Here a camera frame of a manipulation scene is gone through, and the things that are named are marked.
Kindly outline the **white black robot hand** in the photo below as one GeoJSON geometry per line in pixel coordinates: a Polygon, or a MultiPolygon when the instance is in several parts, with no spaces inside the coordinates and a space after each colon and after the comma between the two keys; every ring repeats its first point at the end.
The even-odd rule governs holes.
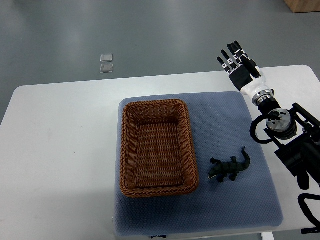
{"type": "Polygon", "coordinates": [[[223,58],[217,57],[235,88],[249,97],[255,106],[274,96],[266,85],[266,77],[237,41],[227,45],[230,53],[221,50],[223,58]]]}

